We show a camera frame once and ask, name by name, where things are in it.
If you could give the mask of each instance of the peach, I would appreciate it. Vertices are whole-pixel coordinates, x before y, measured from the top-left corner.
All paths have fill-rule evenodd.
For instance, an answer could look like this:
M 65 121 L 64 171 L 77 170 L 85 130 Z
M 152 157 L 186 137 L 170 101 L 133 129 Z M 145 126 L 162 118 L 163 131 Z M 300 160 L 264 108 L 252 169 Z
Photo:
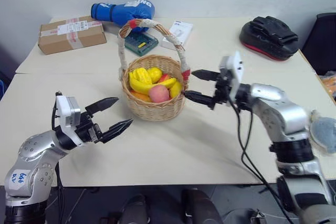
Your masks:
M 165 102 L 170 99 L 169 91 L 164 85 L 155 85 L 149 90 L 152 102 Z

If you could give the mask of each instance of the banana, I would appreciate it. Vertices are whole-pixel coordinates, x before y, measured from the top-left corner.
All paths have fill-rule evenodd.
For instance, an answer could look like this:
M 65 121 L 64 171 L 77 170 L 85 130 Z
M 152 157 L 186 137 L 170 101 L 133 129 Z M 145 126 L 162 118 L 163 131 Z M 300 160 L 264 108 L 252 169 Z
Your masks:
M 170 89 L 176 82 L 176 78 L 171 78 L 157 84 L 144 84 L 134 77 L 134 73 L 130 72 L 129 77 L 131 88 L 138 93 L 146 95 L 148 95 L 149 90 L 156 85 L 164 85 L 167 89 Z
M 150 77 L 149 73 L 144 68 L 136 68 L 133 71 L 133 76 L 138 81 L 144 84 L 152 84 L 152 78 Z

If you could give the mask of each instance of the black punching mitt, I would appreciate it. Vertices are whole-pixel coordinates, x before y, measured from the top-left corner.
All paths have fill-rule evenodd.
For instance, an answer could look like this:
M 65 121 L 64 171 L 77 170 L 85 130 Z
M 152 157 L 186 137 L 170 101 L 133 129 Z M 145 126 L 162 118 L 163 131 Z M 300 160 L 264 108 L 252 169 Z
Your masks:
M 240 42 L 274 60 L 287 60 L 299 49 L 298 36 L 282 21 L 267 16 L 246 23 Z

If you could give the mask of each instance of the red ribbon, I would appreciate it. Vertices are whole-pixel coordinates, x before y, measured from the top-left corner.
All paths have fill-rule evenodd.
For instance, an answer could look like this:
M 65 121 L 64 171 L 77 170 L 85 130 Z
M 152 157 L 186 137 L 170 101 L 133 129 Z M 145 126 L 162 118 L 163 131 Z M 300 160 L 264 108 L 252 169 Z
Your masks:
M 190 76 L 190 69 L 188 70 L 185 70 L 183 73 L 182 73 L 182 76 L 183 76 L 183 80 L 187 81 L 189 76 Z
M 136 22 L 135 22 L 135 19 L 132 19 L 132 20 L 130 21 L 130 27 L 131 27 L 132 29 L 134 29 L 134 28 L 137 27 Z

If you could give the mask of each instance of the white table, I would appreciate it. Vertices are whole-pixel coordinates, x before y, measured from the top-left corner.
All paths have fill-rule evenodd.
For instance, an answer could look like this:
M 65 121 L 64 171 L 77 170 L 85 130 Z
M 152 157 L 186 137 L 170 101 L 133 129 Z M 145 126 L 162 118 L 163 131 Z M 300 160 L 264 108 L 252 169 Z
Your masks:
M 293 102 L 336 116 L 336 108 L 316 77 L 308 72 L 278 73 L 246 71 L 244 82 L 270 83 L 285 88 Z M 213 83 L 191 77 L 190 89 L 213 92 Z M 21 143 L 29 136 L 50 129 L 54 92 L 73 95 L 83 109 L 108 96 L 122 98 L 116 74 L 17 74 L 0 102 L 0 178 L 16 160 Z M 112 108 L 97 113 L 94 121 L 102 130 L 132 114 L 121 99 Z M 243 132 L 248 113 L 243 113 Z M 255 119 L 248 152 L 270 182 L 279 175 L 270 140 Z M 135 118 L 121 136 L 107 144 L 74 149 L 60 162 L 65 186 L 117 186 L 153 184 L 249 184 L 258 181 L 240 163 L 236 119 L 231 108 L 186 102 L 182 113 L 167 122 Z M 319 156 L 326 178 L 336 178 L 335 156 Z
M 245 68 L 269 71 L 312 71 L 312 68 L 296 53 L 285 62 L 277 62 L 267 57 L 256 55 L 243 47 L 238 36 L 242 26 L 253 18 L 181 18 L 178 20 L 194 24 L 193 31 L 186 42 L 186 58 L 192 69 L 217 70 L 224 55 L 232 54 L 235 50 L 242 52 Z M 169 28 L 174 19 L 156 18 Z M 18 67 L 17 73 L 113 73 L 119 65 L 117 36 L 118 28 L 111 23 L 104 24 L 106 44 L 81 48 L 52 55 L 44 55 L 37 44 L 31 50 L 26 60 Z M 161 42 L 162 35 L 150 30 Z M 137 56 L 127 50 L 127 59 L 132 61 Z M 157 46 L 150 54 L 171 56 L 177 59 L 173 50 Z
M 166 26 L 173 21 L 157 20 Z M 237 36 L 248 18 L 182 20 L 195 25 L 185 46 L 193 70 L 217 70 L 223 55 L 239 49 L 246 69 L 244 83 L 278 86 L 307 110 L 318 109 L 322 115 L 336 116 L 333 101 L 300 52 L 288 61 L 275 62 L 240 45 Z M 106 44 L 49 56 L 42 55 L 35 46 L 18 68 L 17 72 L 30 74 L 17 74 L 0 102 L 1 185 L 21 143 L 50 129 L 55 91 L 75 96 L 82 109 L 108 96 L 120 97 L 121 101 L 112 108 L 94 116 L 102 130 L 133 116 L 123 101 L 118 81 L 116 36 L 108 32 L 106 36 Z M 174 51 L 161 47 L 152 52 L 176 57 Z M 128 58 L 136 56 L 129 52 Z M 191 76 L 189 88 L 212 95 L 214 83 Z M 242 118 L 245 136 L 248 113 L 243 112 Z M 266 130 L 256 118 L 248 152 L 265 178 L 275 182 L 279 173 L 275 155 L 268 151 L 269 145 Z M 317 149 L 314 153 L 320 158 L 326 178 L 335 179 L 332 164 L 336 157 Z M 111 142 L 74 149 L 61 160 L 60 168 L 65 186 L 258 183 L 243 168 L 240 154 L 232 109 L 217 105 L 211 111 L 187 101 L 182 113 L 170 121 L 153 123 L 135 118 L 131 127 Z

